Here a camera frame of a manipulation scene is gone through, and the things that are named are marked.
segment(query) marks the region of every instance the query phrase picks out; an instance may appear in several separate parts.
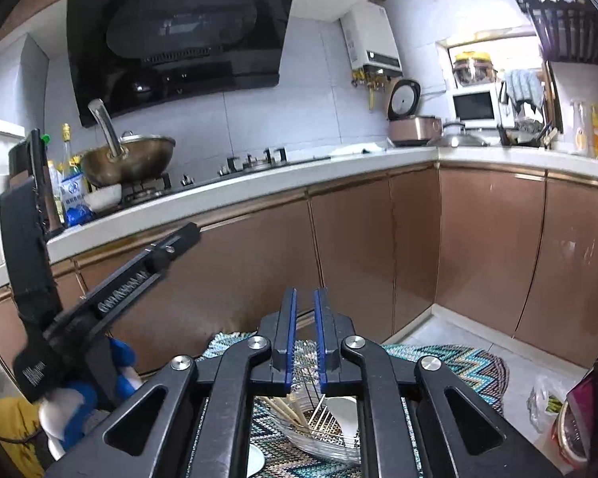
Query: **water heater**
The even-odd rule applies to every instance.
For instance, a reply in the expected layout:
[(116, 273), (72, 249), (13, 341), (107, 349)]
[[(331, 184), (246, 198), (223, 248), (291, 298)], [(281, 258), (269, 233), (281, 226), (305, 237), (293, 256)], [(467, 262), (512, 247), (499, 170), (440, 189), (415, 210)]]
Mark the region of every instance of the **water heater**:
[(352, 70), (403, 75), (397, 43), (385, 9), (370, 2), (356, 4), (341, 18)]

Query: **clear plastic bag with vegetables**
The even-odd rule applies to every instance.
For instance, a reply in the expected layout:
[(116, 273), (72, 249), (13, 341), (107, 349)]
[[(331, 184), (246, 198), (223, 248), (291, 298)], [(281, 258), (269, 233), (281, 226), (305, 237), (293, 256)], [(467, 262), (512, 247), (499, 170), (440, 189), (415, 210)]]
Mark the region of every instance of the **clear plastic bag with vegetables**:
[(552, 427), (567, 397), (561, 382), (545, 375), (536, 377), (534, 388), (527, 399), (529, 420), (539, 433)]

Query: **pan handle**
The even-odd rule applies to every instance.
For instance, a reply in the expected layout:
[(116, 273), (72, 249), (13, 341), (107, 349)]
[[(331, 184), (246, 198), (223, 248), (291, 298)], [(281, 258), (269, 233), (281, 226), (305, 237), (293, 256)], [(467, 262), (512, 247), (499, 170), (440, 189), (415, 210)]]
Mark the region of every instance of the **pan handle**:
[(111, 157), (112, 158), (119, 158), (121, 157), (124, 152), (122, 151), (122, 146), (120, 145), (120, 141), (115, 134), (115, 129), (113, 129), (113, 123), (111, 122), (111, 117), (104, 106), (101, 98), (94, 98), (89, 102), (89, 111), (92, 113), (93, 117), (96, 119), (96, 122), (102, 128), (104, 132), (104, 136), (106, 137), (106, 141), (108, 143), (109, 148), (111, 149)]

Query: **silver screw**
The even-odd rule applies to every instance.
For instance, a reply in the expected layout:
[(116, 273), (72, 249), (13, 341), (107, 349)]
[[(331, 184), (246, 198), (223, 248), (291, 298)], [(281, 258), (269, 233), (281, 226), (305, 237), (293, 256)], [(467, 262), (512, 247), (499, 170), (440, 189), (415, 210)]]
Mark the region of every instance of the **silver screw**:
[(441, 367), (441, 361), (440, 361), (440, 359), (438, 357), (425, 356), (421, 360), (421, 366), (424, 369), (429, 370), (430, 372), (434, 372), (435, 370), (440, 369), (440, 367)]
[(193, 360), (188, 356), (175, 356), (171, 359), (171, 368), (173, 370), (186, 370), (192, 363)]
[(365, 338), (357, 335), (349, 336), (344, 341), (346, 342), (346, 346), (351, 349), (360, 349), (365, 346)]
[(263, 349), (266, 345), (268, 345), (268, 340), (263, 336), (252, 336), (248, 338), (248, 346), (251, 349)]

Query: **white bowl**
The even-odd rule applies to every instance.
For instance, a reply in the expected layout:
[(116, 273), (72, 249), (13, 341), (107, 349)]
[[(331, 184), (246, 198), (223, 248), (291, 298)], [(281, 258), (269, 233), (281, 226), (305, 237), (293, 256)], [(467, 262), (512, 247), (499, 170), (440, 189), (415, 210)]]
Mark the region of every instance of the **white bowl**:
[(84, 201), (93, 212), (101, 212), (115, 206), (122, 200), (122, 185), (103, 186), (84, 196)]

